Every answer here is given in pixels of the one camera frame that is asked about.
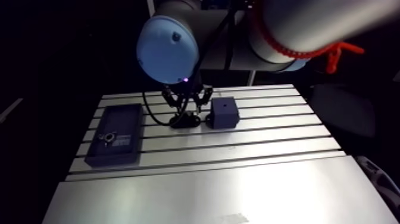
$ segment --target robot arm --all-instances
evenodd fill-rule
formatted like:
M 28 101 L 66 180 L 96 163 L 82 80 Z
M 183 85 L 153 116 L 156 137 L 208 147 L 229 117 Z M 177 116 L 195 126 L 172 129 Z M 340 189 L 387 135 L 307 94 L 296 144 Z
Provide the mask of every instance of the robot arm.
M 400 6 L 400 0 L 235 3 L 240 11 L 235 15 L 230 69 L 258 71 L 293 70 L 290 66 L 296 60 L 307 61 L 334 43 L 385 21 Z M 137 58 L 146 74 L 169 85 L 191 77 L 205 40 L 226 15 L 227 10 L 201 10 L 198 0 L 162 1 L 137 43 Z M 202 61 L 202 69 L 224 68 L 228 39 L 228 29 L 224 29 Z

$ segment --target red cable clip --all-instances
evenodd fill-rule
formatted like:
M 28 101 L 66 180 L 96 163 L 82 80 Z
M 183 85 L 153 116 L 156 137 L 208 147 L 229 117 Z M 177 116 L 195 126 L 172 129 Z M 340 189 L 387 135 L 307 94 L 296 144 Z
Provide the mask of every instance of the red cable clip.
M 326 66 L 326 72 L 328 74 L 333 74 L 336 72 L 338 62 L 340 59 L 340 56 L 342 55 L 342 48 L 347 49 L 348 51 L 357 53 L 357 54 L 363 54 L 365 51 L 364 49 L 352 45 L 350 43 L 346 42 L 339 42 L 334 44 L 328 51 L 328 65 Z

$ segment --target black box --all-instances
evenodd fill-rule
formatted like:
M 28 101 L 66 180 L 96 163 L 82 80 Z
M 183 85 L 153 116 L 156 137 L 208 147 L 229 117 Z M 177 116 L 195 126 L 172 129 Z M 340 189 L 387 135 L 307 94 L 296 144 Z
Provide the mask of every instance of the black box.
M 211 100 L 211 112 L 207 117 L 207 123 L 211 128 L 235 128 L 239 120 L 239 110 L 233 97 Z
M 141 104 L 106 107 L 85 162 L 92 167 L 134 163 L 141 148 L 142 119 Z

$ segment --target black cube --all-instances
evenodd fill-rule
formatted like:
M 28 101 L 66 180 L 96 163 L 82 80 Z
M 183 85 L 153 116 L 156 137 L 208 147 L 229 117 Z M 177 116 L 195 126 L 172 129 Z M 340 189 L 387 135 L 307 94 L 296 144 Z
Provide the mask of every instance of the black cube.
M 213 98 L 211 100 L 211 112 L 207 117 L 208 125 L 211 128 L 235 128 L 239 120 L 239 110 L 233 97 Z

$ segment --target metal table surface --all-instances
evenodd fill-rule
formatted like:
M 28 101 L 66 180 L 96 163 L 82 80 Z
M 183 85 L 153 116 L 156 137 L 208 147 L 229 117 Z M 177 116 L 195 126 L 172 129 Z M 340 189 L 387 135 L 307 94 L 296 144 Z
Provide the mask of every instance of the metal table surface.
M 350 156 L 62 182 L 45 224 L 395 224 Z
M 278 161 L 345 155 L 293 85 L 215 88 L 212 97 L 235 97 L 241 121 L 235 129 L 213 130 L 205 123 L 175 130 L 156 125 L 144 109 L 140 158 L 135 164 L 92 168 L 84 161 L 104 107 L 143 103 L 141 94 L 104 95 L 86 132 L 67 181 L 176 173 Z M 173 116 L 160 92 L 147 93 L 153 113 Z M 203 107 L 200 117 L 209 113 Z M 193 102 L 188 110 L 195 110 Z
M 397 223 L 292 85 L 213 97 L 235 97 L 236 129 L 174 130 L 145 110 L 137 163 L 92 168 L 84 158 L 104 107 L 142 103 L 140 94 L 104 95 L 43 223 Z M 161 120 L 173 115 L 159 92 L 148 101 Z

